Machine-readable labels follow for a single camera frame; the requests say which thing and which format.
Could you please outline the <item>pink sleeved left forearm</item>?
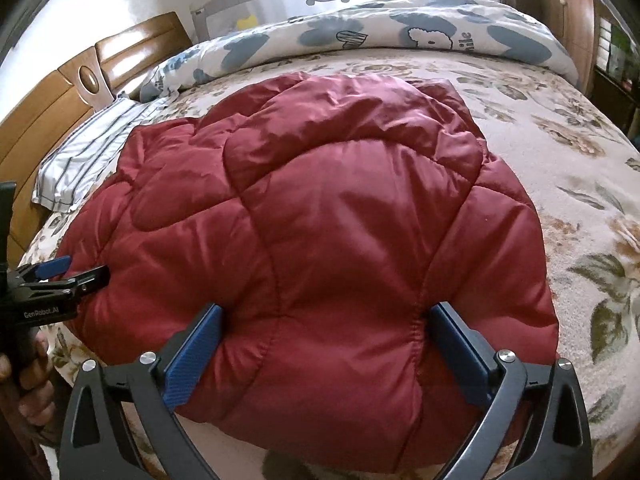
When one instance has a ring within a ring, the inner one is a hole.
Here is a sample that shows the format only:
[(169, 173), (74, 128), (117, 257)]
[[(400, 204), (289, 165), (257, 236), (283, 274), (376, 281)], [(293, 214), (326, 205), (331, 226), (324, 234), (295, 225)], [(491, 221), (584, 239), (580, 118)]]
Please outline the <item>pink sleeved left forearm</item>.
[(39, 443), (1, 389), (1, 480), (10, 479), (50, 480), (51, 471)]

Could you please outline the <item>person's left hand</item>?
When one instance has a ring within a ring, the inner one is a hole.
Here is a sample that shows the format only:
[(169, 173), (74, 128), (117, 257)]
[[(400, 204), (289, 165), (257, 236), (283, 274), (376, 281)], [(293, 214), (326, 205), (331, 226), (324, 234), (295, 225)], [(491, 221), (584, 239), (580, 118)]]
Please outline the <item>person's left hand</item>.
[(55, 412), (54, 385), (50, 376), (53, 363), (48, 355), (49, 341), (43, 332), (35, 336), (36, 354), (17, 375), (18, 393), (10, 400), (11, 408), (34, 427), (44, 427)]

